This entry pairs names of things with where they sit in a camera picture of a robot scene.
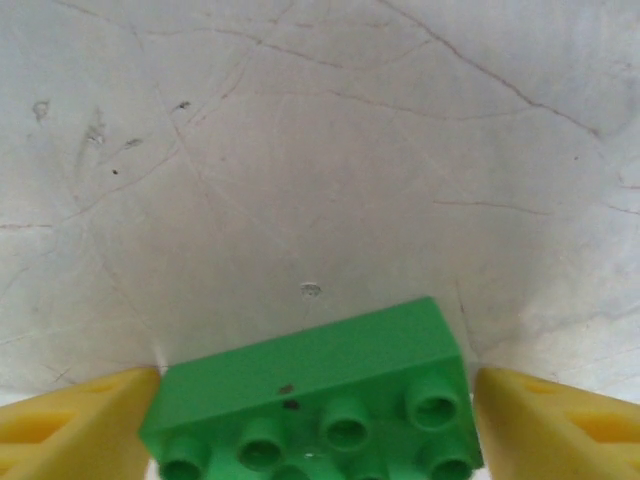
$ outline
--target toy brick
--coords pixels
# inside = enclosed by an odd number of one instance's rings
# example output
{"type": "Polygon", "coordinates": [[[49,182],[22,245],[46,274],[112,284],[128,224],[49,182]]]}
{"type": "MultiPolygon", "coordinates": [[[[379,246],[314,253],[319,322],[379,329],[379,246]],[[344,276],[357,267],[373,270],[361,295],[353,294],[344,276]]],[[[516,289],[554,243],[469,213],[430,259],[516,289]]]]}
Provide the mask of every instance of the toy brick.
{"type": "Polygon", "coordinates": [[[176,365],[140,435],[165,480],[465,480],[482,465],[431,299],[176,365]]]}
{"type": "Polygon", "coordinates": [[[133,369],[0,408],[0,478],[140,480],[136,433],[159,383],[133,369]]]}
{"type": "Polygon", "coordinates": [[[640,406],[498,369],[474,408],[494,480],[640,480],[640,406]]]}

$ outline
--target cracked white surface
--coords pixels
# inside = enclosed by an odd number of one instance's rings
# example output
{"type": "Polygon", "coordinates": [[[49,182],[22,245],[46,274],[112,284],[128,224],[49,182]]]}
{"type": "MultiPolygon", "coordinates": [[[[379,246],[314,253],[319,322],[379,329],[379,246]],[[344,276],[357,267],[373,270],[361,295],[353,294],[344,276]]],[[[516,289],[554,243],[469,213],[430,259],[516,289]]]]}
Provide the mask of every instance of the cracked white surface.
{"type": "Polygon", "coordinates": [[[525,3],[5,0],[0,385],[429,294],[639,401],[640,8],[525,3]]]}

